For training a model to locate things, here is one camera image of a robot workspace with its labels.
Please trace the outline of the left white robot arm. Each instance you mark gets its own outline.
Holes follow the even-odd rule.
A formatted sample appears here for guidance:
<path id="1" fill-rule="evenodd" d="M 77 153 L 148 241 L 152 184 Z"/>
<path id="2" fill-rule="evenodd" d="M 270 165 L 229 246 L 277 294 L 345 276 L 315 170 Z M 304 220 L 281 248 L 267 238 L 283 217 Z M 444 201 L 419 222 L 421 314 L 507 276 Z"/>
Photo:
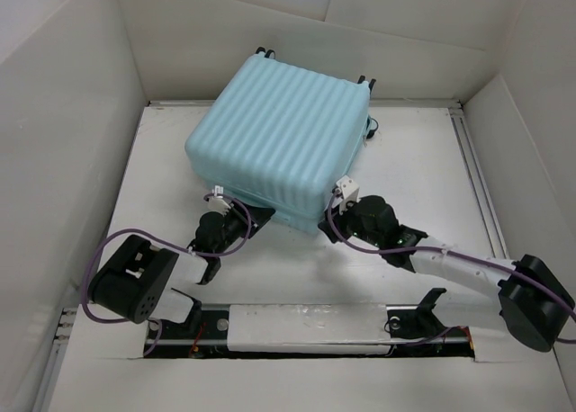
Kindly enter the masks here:
<path id="1" fill-rule="evenodd" d="M 184 286 L 211 282 L 222 259 L 238 252 L 275 214 L 238 200 L 220 202 L 201 216 L 187 247 L 137 228 L 111 234 L 85 270 L 85 314 L 101 324 L 169 321 L 178 335 L 194 335 L 200 303 L 182 292 Z"/>

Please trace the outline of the light blue hardshell suitcase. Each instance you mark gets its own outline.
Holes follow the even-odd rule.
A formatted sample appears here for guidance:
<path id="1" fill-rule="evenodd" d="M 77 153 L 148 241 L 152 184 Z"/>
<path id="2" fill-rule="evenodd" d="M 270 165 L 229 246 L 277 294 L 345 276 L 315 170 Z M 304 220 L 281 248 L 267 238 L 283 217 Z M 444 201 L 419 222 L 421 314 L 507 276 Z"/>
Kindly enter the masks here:
<path id="1" fill-rule="evenodd" d="M 369 134 L 374 82 L 296 67 L 258 48 L 184 144 L 207 186 L 311 235 Z"/>

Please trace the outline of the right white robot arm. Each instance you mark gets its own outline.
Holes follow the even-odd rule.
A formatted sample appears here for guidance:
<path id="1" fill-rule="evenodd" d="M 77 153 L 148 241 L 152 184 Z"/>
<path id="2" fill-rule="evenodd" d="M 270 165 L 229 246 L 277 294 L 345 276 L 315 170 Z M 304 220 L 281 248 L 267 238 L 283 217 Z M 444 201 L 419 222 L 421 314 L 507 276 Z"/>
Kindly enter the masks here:
<path id="1" fill-rule="evenodd" d="M 400 223 L 393 207 L 377 195 L 356 202 L 331 202 L 318 225 L 332 243 L 378 255 L 411 273 L 455 282 L 499 304 L 499 316 L 520 344 L 548 352 L 575 318 L 575 301 L 545 262 L 468 255 Z"/>

